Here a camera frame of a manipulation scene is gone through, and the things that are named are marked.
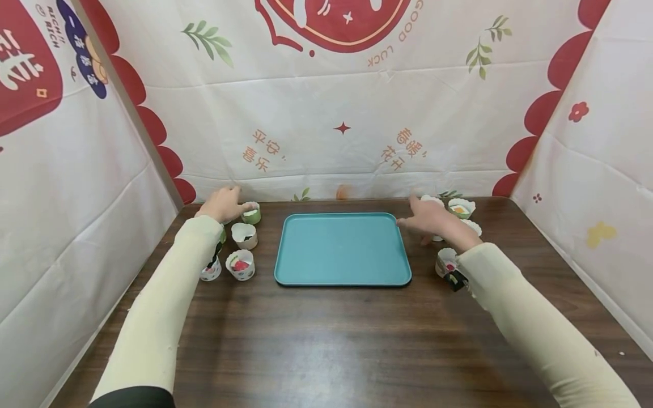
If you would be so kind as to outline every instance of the white fabric backdrop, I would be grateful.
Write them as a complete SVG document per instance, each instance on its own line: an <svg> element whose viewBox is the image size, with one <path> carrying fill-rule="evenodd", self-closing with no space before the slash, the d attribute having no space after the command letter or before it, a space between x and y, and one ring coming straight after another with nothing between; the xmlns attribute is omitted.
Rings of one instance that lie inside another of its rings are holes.
<svg viewBox="0 0 653 408"><path fill-rule="evenodd" d="M199 200L233 180L257 200L491 195L549 61L586 31L568 0L82 3Z"/></svg>
<svg viewBox="0 0 653 408"><path fill-rule="evenodd" d="M65 7L3 0L0 12L0 405L8 408L48 404L176 213Z"/></svg>
<svg viewBox="0 0 653 408"><path fill-rule="evenodd" d="M612 1L514 195L651 358L652 19Z"/></svg>

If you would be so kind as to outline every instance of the red scalloped border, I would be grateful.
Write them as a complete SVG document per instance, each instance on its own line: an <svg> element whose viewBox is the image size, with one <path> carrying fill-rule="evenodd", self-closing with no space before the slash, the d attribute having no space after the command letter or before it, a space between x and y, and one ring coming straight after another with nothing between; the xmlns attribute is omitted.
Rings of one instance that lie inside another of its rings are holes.
<svg viewBox="0 0 653 408"><path fill-rule="evenodd" d="M116 31L116 26L111 21L111 17L109 17L109 14L102 4L100 4L99 0L80 0L80 3L86 11L86 15L91 21L91 24L93 24L102 45L109 54L109 58L116 68L116 72L123 82L129 98L136 105L136 111L143 121L152 142L157 147L157 151L161 156L165 168L168 170L168 174L172 177L177 191L182 196L183 203L192 203L197 197L195 188L188 181L178 177L183 171L182 160L177 153L161 145L168 135L165 125L163 125L163 122L156 113L142 106L147 97L143 81L127 60L115 55L120 48L120 39Z"/></svg>
<svg viewBox="0 0 653 408"><path fill-rule="evenodd" d="M576 67L585 53L585 48L587 48L594 30L609 4L610 0L581 0L579 3L578 19L589 31L571 37L553 55L549 63L548 77L551 85L557 90L547 92L537 98L526 111L524 126L532 136L519 140L508 151L505 163L513 173L497 181L492 190L493 196L510 196L513 192L522 170L528 163L553 111L558 106L562 93L576 71Z"/></svg>

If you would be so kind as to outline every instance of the hand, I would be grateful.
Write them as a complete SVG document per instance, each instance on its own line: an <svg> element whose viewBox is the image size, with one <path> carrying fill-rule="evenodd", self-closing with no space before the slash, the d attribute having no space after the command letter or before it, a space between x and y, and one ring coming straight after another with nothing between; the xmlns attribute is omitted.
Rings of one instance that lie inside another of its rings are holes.
<svg viewBox="0 0 653 408"><path fill-rule="evenodd" d="M476 231L437 202L421 201L411 195L410 208L413 216L398 219L397 225L422 234L422 245L428 245L433 235L439 235L449 242L458 254L462 254L483 242Z"/></svg>
<svg viewBox="0 0 653 408"><path fill-rule="evenodd" d="M223 187L214 191L208 200L202 204L195 217L208 215L221 224L228 224L240 217L244 212L254 210L252 204L238 204L240 187Z"/></svg>

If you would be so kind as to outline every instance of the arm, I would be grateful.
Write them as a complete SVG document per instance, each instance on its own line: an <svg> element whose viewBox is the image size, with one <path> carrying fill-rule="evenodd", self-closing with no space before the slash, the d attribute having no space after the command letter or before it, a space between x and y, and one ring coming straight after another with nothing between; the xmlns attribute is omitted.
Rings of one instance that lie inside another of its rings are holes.
<svg viewBox="0 0 653 408"><path fill-rule="evenodd" d="M639 404L594 346L522 276L493 243L459 256L479 304L562 408L636 408Z"/></svg>
<svg viewBox="0 0 653 408"><path fill-rule="evenodd" d="M132 386L156 386L172 393L183 323L199 272L211 259L222 230L207 215L184 223L131 306L92 401Z"/></svg>
<svg viewBox="0 0 653 408"><path fill-rule="evenodd" d="M211 259L223 225L252 210L238 205L239 194L239 187L214 192L177 232L127 314L92 408L174 407L177 346L200 271Z"/></svg>

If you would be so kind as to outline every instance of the yellow butterfly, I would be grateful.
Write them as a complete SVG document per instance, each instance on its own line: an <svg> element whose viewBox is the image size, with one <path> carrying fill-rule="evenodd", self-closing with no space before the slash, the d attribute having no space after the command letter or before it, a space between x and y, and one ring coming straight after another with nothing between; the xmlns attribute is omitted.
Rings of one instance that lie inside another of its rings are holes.
<svg viewBox="0 0 653 408"><path fill-rule="evenodd" d="M611 240L614 237L616 237L616 228L601 221L596 227L587 230L587 246L590 249L595 249L599 246L601 240Z"/></svg>

